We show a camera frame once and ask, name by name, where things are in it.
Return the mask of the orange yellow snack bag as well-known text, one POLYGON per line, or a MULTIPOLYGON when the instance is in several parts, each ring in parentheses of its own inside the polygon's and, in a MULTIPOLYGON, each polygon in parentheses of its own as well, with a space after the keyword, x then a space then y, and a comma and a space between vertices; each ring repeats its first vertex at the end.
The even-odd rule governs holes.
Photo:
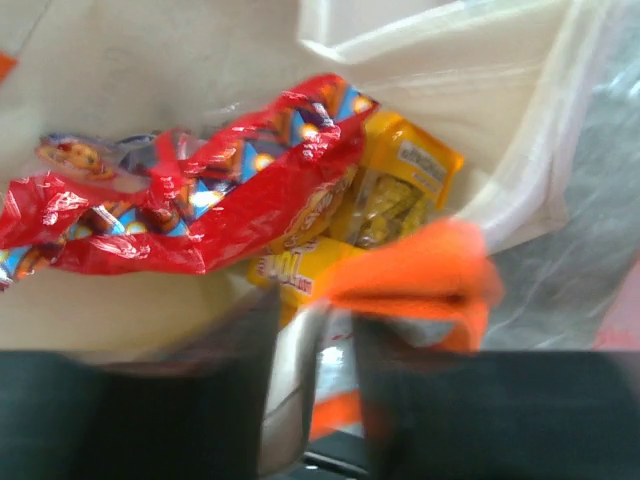
POLYGON ((283 253, 250 262, 249 282, 281 285, 280 326, 313 296, 316 277, 342 258, 408 236, 447 201, 464 157, 391 111, 366 123, 359 168, 331 223, 319 235, 283 253))

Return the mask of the pink plastic grocery bag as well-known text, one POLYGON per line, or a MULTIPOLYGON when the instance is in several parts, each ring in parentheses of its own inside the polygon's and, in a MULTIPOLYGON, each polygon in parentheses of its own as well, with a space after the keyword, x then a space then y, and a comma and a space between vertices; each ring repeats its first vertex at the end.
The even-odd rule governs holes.
POLYGON ((506 285, 486 349, 588 349, 639 249, 639 4, 598 77, 566 190, 570 220, 496 255, 506 285))

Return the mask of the red snack bag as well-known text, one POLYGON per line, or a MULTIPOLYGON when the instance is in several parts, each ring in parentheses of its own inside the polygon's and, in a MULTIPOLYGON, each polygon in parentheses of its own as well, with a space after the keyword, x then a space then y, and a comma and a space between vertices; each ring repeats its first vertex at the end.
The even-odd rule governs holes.
POLYGON ((1 284, 47 267, 205 274, 294 248, 329 225, 376 109, 325 74, 208 136, 45 135, 45 170, 12 181, 4 199, 1 284))

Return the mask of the floral canvas tote bag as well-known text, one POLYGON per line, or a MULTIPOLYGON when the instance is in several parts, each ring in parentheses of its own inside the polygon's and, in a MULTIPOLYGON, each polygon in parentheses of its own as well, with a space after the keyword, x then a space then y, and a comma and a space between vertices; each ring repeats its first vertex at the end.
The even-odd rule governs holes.
MULTIPOLYGON (((622 1, 5 1, 1 177, 40 133, 103 136, 213 120, 325 70, 459 149, 452 208, 500 251, 562 226, 586 103, 622 1)), ((68 479, 105 379, 86 360, 149 353, 201 325, 201 288, 49 272, 1 298, 1 475, 68 479)))

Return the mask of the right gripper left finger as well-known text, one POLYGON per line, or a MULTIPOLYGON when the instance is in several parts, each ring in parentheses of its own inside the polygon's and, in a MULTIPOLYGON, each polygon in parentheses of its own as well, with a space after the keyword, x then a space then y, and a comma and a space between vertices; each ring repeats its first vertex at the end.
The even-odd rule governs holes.
POLYGON ((270 288, 160 362, 3 352, 2 477, 256 478, 278 318, 270 288))

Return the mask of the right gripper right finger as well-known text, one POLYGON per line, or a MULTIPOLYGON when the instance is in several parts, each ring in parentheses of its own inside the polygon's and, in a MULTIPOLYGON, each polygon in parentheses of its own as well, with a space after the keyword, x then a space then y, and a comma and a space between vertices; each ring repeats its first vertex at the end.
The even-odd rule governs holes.
POLYGON ((639 475, 635 352, 440 352, 365 319, 354 350, 375 479, 639 475))

